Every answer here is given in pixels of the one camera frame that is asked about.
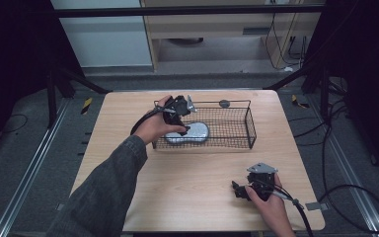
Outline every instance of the gray sleeve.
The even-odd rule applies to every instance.
[[[46,236],[119,236],[146,160],[144,142],[129,136],[72,194]]]

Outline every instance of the wall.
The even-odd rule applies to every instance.
[[[51,0],[55,9],[140,7],[138,0]],[[151,66],[142,17],[60,19],[82,67]]]

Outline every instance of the black curtain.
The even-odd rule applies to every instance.
[[[19,99],[46,87],[54,66],[84,77],[60,21],[28,14],[39,10],[53,10],[51,2],[0,0],[0,131]]]
[[[316,60],[322,60],[330,76],[346,80],[351,117],[379,165],[379,1],[328,0],[327,4],[335,8],[322,14],[307,57],[321,55]],[[321,69],[309,74],[305,85],[318,87]]]

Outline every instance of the black pole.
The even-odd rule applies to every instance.
[[[66,68],[60,67],[59,71],[60,71],[60,73],[63,73],[64,75],[66,75],[67,77],[71,78],[72,80],[75,80],[75,81],[81,83],[82,85],[90,88],[91,90],[93,90],[93,91],[95,91],[95,92],[97,92],[99,94],[107,94],[109,92],[112,92],[112,90],[106,90],[106,89],[104,89],[102,87],[99,87],[99,86],[95,85],[94,83],[86,80],[85,78],[83,78],[83,77],[81,77],[81,76],[79,76],[79,75],[77,75],[77,74],[75,74],[75,73],[67,70]]]
[[[59,9],[54,11],[30,12],[30,16],[57,18],[131,17],[166,15],[206,14],[256,14],[256,13],[313,13],[327,10],[325,4],[287,5],[234,5],[234,6],[191,6],[191,7],[143,7],[101,9]]]
[[[48,71],[46,76],[47,99],[48,99],[48,128],[51,128],[57,118],[56,92],[52,71]]]
[[[321,81],[321,116],[324,121],[328,121],[328,103],[329,103],[329,71],[326,65],[322,69]]]
[[[290,75],[288,75],[284,79],[276,82],[273,85],[270,85],[268,87],[263,87],[263,90],[273,90],[273,91],[276,91],[276,90],[280,89],[281,87],[287,85],[288,83],[296,80],[297,78],[299,78],[301,76],[307,75],[308,73],[310,73],[310,71],[312,69],[314,69],[315,66],[316,66],[315,62],[305,63],[302,68],[300,68],[297,71],[291,73]]]

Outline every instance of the metal rail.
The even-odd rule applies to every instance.
[[[308,99],[311,102],[311,107],[313,108],[319,122],[323,122],[322,117],[319,113],[318,103],[311,97],[308,97]],[[352,166],[349,164],[346,155],[343,153],[343,150],[338,143],[335,135],[331,134],[328,141],[330,143],[332,151],[334,152],[335,160],[341,169],[343,178],[347,181],[348,184],[363,187],[358,176],[353,171]],[[379,231],[379,213],[371,201],[370,196],[367,193],[356,189],[351,190],[351,193],[368,228],[373,231]]]
[[[14,195],[12,196],[11,201],[2,214],[0,218],[0,237],[8,235],[12,224],[14,223],[15,218],[17,217],[18,212],[20,211],[21,206],[23,205],[24,200],[26,199],[27,194],[29,193],[29,190],[36,178],[36,175],[39,171],[42,161],[45,158],[45,155],[47,154],[51,142],[53,141],[56,132],[60,128],[61,122],[63,121],[63,118],[66,114],[66,109],[69,106],[69,102],[69,99],[62,100],[58,111],[59,116],[57,117],[57,120],[55,121],[54,125],[45,133],[44,138],[42,139],[41,144],[39,145],[38,150],[36,151],[36,154],[29,165],[29,168],[24,174],[24,177],[18,185]]]

